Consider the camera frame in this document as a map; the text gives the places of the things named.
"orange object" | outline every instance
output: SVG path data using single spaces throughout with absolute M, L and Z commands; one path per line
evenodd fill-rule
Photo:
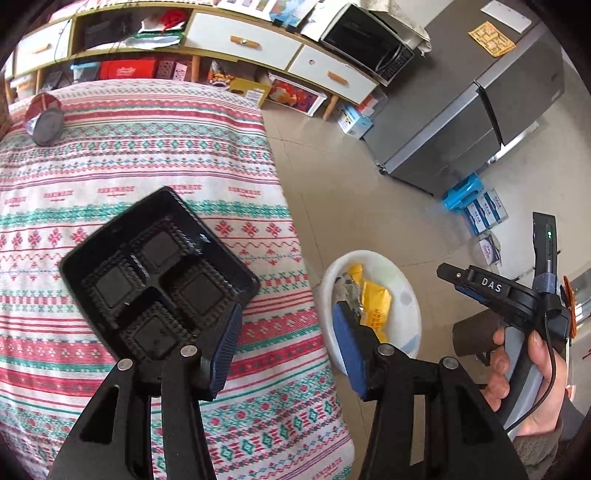
M 100 64 L 99 78 L 111 79 L 152 79 L 157 66 L 156 59 L 107 60 Z
M 340 83 L 344 86 L 347 86 L 349 84 L 347 80 L 345 80 L 343 77 L 338 76 L 336 73 L 328 72 L 327 75 L 329 79 L 334 80 L 336 83 Z
M 236 43 L 238 45 L 243 45 L 245 47 L 249 47 L 249 48 L 258 48 L 261 46 L 261 44 L 259 42 L 255 42 L 252 40 L 247 40 L 245 38 L 242 37 L 235 37 L 234 35 L 230 36 L 230 41 L 232 43 Z
M 570 311 L 570 337 L 575 338 L 577 336 L 577 316 L 574 312 L 575 299 L 574 299 L 573 287 L 570 286 L 570 281 L 566 277 L 566 275 L 563 277 L 563 279 L 564 279 L 564 291 L 566 292 L 566 299 L 568 302 L 567 307 L 569 308 L 569 311 Z

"yellow snack bag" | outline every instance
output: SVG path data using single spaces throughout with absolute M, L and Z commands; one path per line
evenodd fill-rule
M 388 341 L 384 332 L 384 326 L 388 321 L 391 303 L 392 295 L 387 288 L 369 280 L 363 281 L 363 286 L 361 287 L 363 313 L 361 314 L 361 321 L 359 323 L 371 327 L 381 343 Z
M 349 267 L 349 269 L 347 270 L 347 273 L 351 276 L 351 278 L 353 279 L 353 281 L 361 286 L 363 284 L 363 265 L 358 263 L 353 265 L 352 267 Z

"blue gripper pad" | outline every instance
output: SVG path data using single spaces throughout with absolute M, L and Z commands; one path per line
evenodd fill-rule
M 348 305 L 345 304 L 345 309 L 348 312 L 343 312 L 343 309 L 338 304 L 333 306 L 333 329 L 335 330 L 336 341 L 339 344 L 340 354 L 343 357 L 347 376 L 351 388 L 357 392 L 362 400 L 367 397 L 367 382 L 365 378 L 365 360 L 361 355 L 361 351 L 357 343 L 349 322 L 345 318 L 346 314 L 353 315 Z
M 458 292 L 463 293 L 464 295 L 467 295 L 471 299 L 476 300 L 478 303 L 484 303 L 486 301 L 486 299 L 482 295 L 476 293 L 475 291 L 470 290 L 469 288 L 462 287 L 461 285 L 455 285 L 455 289 Z
M 212 358 L 209 389 L 214 397 L 226 384 L 226 378 L 230 371 L 230 363 L 232 363 L 234 352 L 236 352 L 236 344 L 238 343 L 238 337 L 241 331 L 242 307 L 239 303 L 236 303 Z

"white drawer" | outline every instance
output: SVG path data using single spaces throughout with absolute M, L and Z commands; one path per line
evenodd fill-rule
M 17 45 L 15 75 L 68 56 L 72 20 L 54 23 L 23 38 Z
M 288 72 L 354 103 L 361 103 L 378 84 L 346 63 L 308 45 L 298 53 Z
M 14 73 L 14 52 L 10 54 L 8 60 L 6 61 L 6 70 L 4 71 L 4 78 L 12 78 L 12 74 Z
M 195 13 L 185 47 L 201 48 L 285 70 L 300 42 L 251 23 Z

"drawer handle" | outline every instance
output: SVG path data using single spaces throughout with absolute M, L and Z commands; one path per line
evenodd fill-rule
M 336 83 L 340 83 L 341 85 L 347 86 L 349 82 L 345 80 L 343 77 L 338 76 L 336 73 L 328 72 L 327 75 L 329 79 L 334 80 Z
M 32 50 L 29 50 L 27 53 L 30 53 L 30 54 L 41 53 L 42 51 L 49 50 L 50 48 L 51 48 L 51 44 L 48 43 L 47 45 L 43 45 L 42 47 L 33 48 Z
M 232 43 L 236 43 L 238 45 L 242 45 L 244 47 L 249 47 L 249 48 L 259 48 L 261 46 L 260 43 L 257 43 L 257 42 L 252 41 L 252 40 L 247 40 L 245 38 L 235 37 L 234 35 L 232 35 L 230 37 L 230 41 Z

